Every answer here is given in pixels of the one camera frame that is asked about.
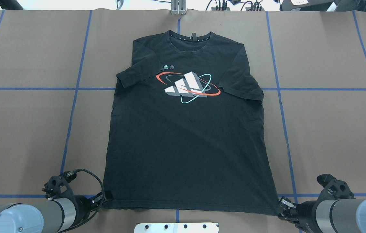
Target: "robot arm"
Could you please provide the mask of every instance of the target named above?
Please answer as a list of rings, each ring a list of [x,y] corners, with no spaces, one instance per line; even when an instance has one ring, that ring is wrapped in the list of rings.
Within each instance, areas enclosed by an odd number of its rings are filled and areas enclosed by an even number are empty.
[[[279,201],[280,220],[307,233],[366,233],[366,200],[357,200],[347,183],[330,174],[317,177],[324,187],[316,201]]]
[[[79,171],[94,176],[102,187],[102,192],[91,198],[74,195],[69,184]],[[80,227],[93,218],[104,202],[101,180],[91,172],[77,169],[53,176],[44,185],[47,202],[35,205],[11,203],[0,205],[0,233],[56,233]]]

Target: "black t-shirt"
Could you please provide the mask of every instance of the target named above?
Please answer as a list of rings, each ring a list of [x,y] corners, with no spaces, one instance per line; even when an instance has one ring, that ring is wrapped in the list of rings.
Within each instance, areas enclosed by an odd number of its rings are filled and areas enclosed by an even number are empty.
[[[213,32],[143,37],[117,78],[104,208],[276,215],[263,92],[243,44]]]

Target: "shirt sleeve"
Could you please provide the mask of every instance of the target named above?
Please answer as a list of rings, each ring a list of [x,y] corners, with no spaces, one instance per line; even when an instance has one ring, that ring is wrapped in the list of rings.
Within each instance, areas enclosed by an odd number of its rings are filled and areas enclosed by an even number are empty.
[[[131,66],[117,74],[123,87],[130,87],[137,82],[154,77],[162,71],[161,62],[156,53],[141,43],[133,42]]]
[[[242,44],[235,59],[223,74],[219,87],[224,92],[243,99],[263,100],[263,91],[251,76],[245,45]]]

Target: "neckline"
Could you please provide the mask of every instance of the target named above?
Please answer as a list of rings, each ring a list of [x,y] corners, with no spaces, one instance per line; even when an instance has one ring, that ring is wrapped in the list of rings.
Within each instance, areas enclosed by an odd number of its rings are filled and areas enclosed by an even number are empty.
[[[206,34],[204,36],[197,37],[197,41],[192,41],[191,37],[180,35],[171,30],[168,30],[167,32],[165,32],[164,36],[166,37],[167,44],[176,52],[184,53],[184,54],[195,54],[195,53],[199,53],[199,52],[205,50],[209,46],[211,41],[214,39],[215,33],[210,31],[208,34]],[[171,42],[171,40],[173,40],[173,39],[174,40],[183,40],[183,41],[187,41],[189,43],[197,43],[197,42],[201,42],[201,41],[207,41],[207,43],[196,51],[184,51],[184,50],[180,50],[176,46],[174,46],[174,44]]]

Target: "white bracket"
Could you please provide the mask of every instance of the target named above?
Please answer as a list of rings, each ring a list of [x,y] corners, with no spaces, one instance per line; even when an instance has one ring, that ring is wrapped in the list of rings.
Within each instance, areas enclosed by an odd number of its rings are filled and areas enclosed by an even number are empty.
[[[134,233],[219,233],[218,223],[137,224]]]
[[[172,15],[186,15],[186,0],[171,0]]]

